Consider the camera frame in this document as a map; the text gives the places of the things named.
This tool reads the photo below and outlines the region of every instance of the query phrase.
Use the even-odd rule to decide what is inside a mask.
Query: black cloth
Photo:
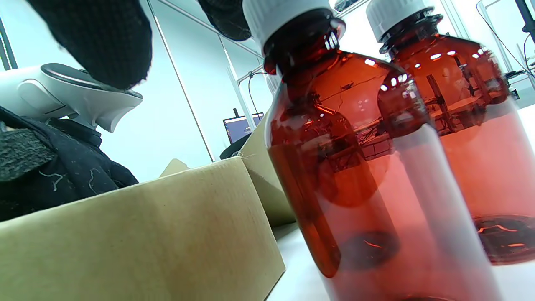
[[[13,163],[13,157],[9,162],[0,159],[3,169],[14,170],[0,177],[0,221],[138,183],[128,169],[99,149],[100,135],[92,129],[66,119],[45,124],[1,107],[0,121],[14,128],[0,132],[10,141],[1,144],[0,149],[3,153],[12,150],[13,156],[20,154]],[[13,136],[17,131],[24,134]],[[21,152],[17,147],[28,151]],[[41,149],[42,154],[35,155],[30,149]]]
[[[117,89],[130,89],[147,77],[152,60],[152,30],[140,0],[27,1],[59,44],[94,79]],[[198,2],[225,37],[235,41],[251,37],[242,0]]]
[[[210,23],[225,37],[244,41],[251,31],[243,15],[243,0],[198,0]]]

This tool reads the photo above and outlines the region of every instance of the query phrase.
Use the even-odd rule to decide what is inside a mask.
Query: bottle neck
[[[329,9],[306,12],[276,31],[264,46],[264,70],[284,76],[339,49],[346,24]]]
[[[444,18],[441,14],[432,14],[433,8],[421,10],[399,22],[383,35],[381,54],[388,53],[396,58],[404,49],[420,41],[432,39],[438,35],[437,25]]]

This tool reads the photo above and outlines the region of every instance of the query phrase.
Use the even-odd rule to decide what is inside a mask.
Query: white table
[[[524,108],[519,114],[535,149],[535,106]],[[280,227],[274,234],[286,272],[267,301],[328,301],[319,272],[297,225]],[[493,267],[493,270],[506,297],[504,301],[535,300],[535,262],[521,267]]]

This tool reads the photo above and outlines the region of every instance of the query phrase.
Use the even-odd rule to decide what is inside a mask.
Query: bottle
[[[373,0],[366,10],[393,63],[413,77],[490,261],[535,259],[535,157],[496,59],[440,35],[426,0]]]
[[[266,144],[331,300],[501,300],[411,76],[341,51],[328,0],[243,10],[282,77]]]

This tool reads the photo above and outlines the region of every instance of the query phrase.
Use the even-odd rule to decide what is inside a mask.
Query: monitor screen
[[[258,113],[252,115],[255,124],[258,125],[262,118],[264,118],[264,113]],[[245,116],[240,116],[236,118],[230,118],[223,120],[225,124],[225,129],[227,130],[228,139],[231,144],[240,140],[248,134],[251,134],[251,128],[247,123],[247,118]]]

